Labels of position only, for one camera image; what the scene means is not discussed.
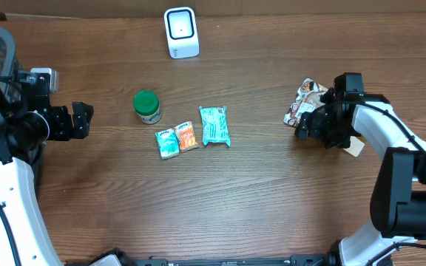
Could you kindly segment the beige brown snack bag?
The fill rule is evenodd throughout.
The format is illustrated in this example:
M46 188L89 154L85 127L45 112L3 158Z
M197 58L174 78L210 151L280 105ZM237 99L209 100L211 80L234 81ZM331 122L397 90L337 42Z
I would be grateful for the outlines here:
M297 90L295 101L286 112L283 122L289 126L297 127L302 113L312 112L317 107L322 106L320 96L324 95L328 88L306 78Z

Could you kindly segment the orange tissue pack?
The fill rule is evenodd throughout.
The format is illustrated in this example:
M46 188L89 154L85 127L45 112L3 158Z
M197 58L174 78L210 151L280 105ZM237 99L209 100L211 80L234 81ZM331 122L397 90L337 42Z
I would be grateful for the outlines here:
M193 123L191 121L186 121L177 125L174 127L174 132L177 137L181 152L189 151L199 147L195 137Z

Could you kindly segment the teal tissue pack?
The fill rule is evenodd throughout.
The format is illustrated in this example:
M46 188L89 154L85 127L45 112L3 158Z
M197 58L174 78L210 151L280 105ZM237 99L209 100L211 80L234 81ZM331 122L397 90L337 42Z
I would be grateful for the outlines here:
M156 132L155 138L158 143L160 157L162 160L179 155L180 149L174 129L167 129L161 132Z

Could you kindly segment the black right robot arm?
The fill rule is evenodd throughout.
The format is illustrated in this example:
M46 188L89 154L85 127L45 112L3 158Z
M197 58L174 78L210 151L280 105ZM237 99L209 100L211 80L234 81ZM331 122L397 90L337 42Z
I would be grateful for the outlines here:
M402 247L426 249L426 142L384 95L365 92L361 74L345 72L330 88L305 79L284 122L296 137L317 138L327 149L360 152L363 137L382 161L369 221L326 254L296 254L290 265L392 265Z

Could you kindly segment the green lid white jar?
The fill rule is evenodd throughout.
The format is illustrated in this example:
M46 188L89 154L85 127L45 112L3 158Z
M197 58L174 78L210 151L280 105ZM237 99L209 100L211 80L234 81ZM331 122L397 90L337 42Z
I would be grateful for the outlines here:
M160 101L150 90L138 92L133 98L133 107L143 123L155 124L161 119Z

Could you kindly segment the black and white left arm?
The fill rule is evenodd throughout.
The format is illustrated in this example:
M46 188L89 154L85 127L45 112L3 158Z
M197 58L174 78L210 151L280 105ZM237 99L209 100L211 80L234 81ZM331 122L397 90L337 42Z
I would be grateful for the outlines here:
M58 74L50 68L0 76L0 265L61 265L42 218L33 166L43 145L84 139L93 107L51 106Z

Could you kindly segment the teal wet wipes pack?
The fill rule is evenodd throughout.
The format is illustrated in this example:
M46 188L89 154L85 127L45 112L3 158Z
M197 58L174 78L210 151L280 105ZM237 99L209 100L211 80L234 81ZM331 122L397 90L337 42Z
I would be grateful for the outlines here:
M231 145L231 138L226 119L227 107L199 107L202 120L202 142L203 145L209 143L225 143Z

